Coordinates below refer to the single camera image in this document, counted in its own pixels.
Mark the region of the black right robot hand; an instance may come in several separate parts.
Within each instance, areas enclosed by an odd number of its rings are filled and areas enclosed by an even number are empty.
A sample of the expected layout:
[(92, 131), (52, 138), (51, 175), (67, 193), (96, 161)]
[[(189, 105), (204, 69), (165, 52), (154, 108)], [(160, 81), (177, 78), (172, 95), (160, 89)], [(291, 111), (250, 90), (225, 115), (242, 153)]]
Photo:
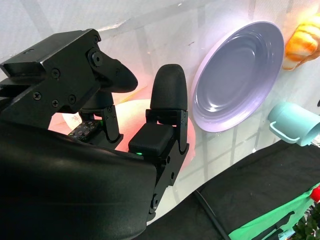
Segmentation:
[(3, 240), (130, 240), (175, 183), (189, 150), (183, 68), (158, 70), (146, 122), (119, 151), (113, 93), (138, 80), (100, 41), (56, 33), (0, 65)]

